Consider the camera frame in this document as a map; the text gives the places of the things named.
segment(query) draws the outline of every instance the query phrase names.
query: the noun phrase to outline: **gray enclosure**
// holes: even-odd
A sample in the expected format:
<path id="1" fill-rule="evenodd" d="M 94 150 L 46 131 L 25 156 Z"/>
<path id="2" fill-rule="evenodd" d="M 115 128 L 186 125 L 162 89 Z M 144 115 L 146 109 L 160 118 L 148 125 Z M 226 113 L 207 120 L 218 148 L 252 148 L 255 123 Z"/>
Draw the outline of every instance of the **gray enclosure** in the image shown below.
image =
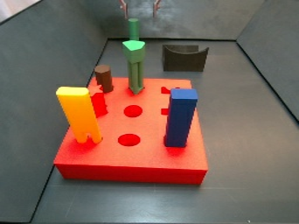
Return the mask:
<path id="1" fill-rule="evenodd" d="M 299 2 L 266 1 L 238 42 L 296 120 L 299 120 L 298 41 Z"/>
<path id="2" fill-rule="evenodd" d="M 154 0 L 127 2 L 142 38 L 232 40 L 186 42 L 211 46 L 203 73 L 163 72 L 163 44 L 184 42 L 152 40 L 144 62 L 146 77 L 191 79 L 200 92 L 204 184 L 71 181 L 52 173 L 68 128 L 55 91 L 88 84 L 108 38 L 128 35 L 118 0 L 43 0 L 0 25 L 0 221 L 299 222 L 298 121 L 284 108 L 298 119 L 299 1 L 163 0 L 158 18 Z M 120 41 L 108 43 L 100 63 L 126 76 Z"/>
<path id="3" fill-rule="evenodd" d="M 140 20 L 140 38 L 235 40 L 264 0 L 126 0 L 128 16 Z M 127 38 L 127 21 L 118 0 L 84 2 L 110 38 Z"/>

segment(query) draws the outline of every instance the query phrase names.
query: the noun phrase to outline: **hole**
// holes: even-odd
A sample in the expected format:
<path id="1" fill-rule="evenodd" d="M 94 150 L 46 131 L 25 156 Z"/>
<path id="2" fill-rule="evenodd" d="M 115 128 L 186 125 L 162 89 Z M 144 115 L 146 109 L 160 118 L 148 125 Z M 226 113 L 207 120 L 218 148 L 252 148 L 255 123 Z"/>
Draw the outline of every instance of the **hole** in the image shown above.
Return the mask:
<path id="1" fill-rule="evenodd" d="M 143 114 L 143 109 L 136 105 L 130 105 L 126 107 L 124 113 L 128 117 L 138 117 Z"/>
<path id="2" fill-rule="evenodd" d="M 124 146 L 135 146 L 140 143 L 140 137 L 135 134 L 124 134 L 118 138 L 118 142 Z"/>
<path id="3" fill-rule="evenodd" d="M 162 108 L 162 115 L 168 116 L 168 108 Z"/>

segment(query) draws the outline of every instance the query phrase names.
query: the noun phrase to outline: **gray floor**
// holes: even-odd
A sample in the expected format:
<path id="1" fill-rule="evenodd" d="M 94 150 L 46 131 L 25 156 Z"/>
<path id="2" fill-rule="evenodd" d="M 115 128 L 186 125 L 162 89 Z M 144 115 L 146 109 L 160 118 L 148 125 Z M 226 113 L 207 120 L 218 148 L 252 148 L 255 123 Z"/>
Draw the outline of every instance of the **gray floor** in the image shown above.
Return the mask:
<path id="1" fill-rule="evenodd" d="M 210 160 L 202 186 L 64 180 L 54 170 L 33 222 L 299 222 L 299 131 L 235 42 L 146 41 L 144 76 L 190 79 Z M 163 44 L 210 47 L 203 73 L 163 72 Z M 127 75 L 122 42 L 100 60 Z"/>

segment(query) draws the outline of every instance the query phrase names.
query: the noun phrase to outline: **round hole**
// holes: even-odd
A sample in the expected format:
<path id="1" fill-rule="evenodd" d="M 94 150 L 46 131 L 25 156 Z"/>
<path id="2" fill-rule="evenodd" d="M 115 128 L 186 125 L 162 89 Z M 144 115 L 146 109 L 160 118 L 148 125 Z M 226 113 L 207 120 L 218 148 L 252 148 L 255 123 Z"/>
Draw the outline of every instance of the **round hole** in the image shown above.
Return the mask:
<path id="1" fill-rule="evenodd" d="M 140 137 L 135 134 L 124 134 L 118 138 L 118 142 L 124 146 L 135 146 L 140 143 Z"/>
<path id="2" fill-rule="evenodd" d="M 136 105 L 130 105 L 126 107 L 124 113 L 128 117 L 138 117 L 143 114 L 143 109 Z"/>

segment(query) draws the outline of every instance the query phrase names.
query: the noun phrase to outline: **gray wall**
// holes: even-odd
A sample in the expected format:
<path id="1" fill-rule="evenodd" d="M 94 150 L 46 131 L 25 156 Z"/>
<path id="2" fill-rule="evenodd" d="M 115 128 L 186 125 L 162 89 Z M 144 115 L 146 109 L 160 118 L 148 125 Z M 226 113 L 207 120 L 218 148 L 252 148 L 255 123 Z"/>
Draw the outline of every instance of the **gray wall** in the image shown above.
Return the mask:
<path id="1" fill-rule="evenodd" d="M 82 1 L 42 1 L 0 26 L 0 221 L 33 215 L 67 119 L 59 86 L 86 86 L 107 37 Z"/>
<path id="2" fill-rule="evenodd" d="M 142 38 L 232 39 L 244 29 L 264 0 L 163 0 L 154 18 L 155 0 L 126 0 L 128 17 L 140 20 Z M 127 38 L 119 1 L 87 0 L 86 7 L 103 21 L 110 38 Z"/>
<path id="3" fill-rule="evenodd" d="M 267 0 L 238 43 L 299 120 L 299 1 Z"/>

